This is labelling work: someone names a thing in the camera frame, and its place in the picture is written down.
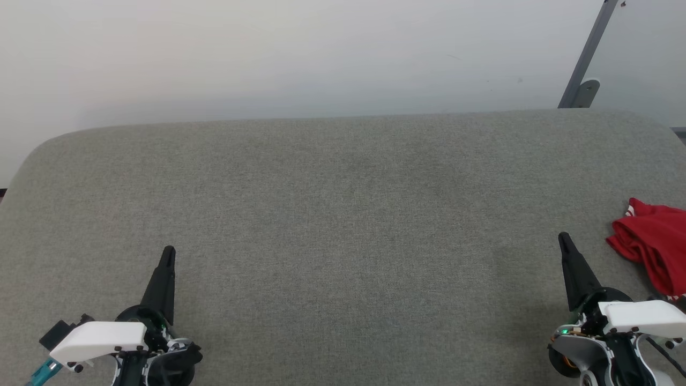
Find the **red cloth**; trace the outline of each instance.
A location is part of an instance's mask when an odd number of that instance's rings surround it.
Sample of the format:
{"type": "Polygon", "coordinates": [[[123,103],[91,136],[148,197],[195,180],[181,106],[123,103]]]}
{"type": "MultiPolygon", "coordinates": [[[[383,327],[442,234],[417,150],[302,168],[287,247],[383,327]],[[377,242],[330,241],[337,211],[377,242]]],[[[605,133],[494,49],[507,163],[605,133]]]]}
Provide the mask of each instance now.
{"type": "Polygon", "coordinates": [[[626,217],[612,228],[616,234],[607,243],[645,265],[655,289],[664,295],[686,294],[686,211],[630,198],[626,217]]]}

